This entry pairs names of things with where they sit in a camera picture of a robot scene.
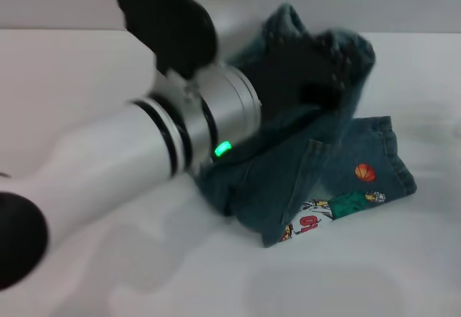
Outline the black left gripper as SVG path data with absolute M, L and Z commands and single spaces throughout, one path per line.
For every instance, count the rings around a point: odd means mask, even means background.
M 232 155 L 257 155 L 291 139 L 354 89 L 352 36 L 289 37 L 282 27 L 265 27 L 266 47 L 248 50 L 231 64 L 261 102 L 260 128 L 231 149 Z

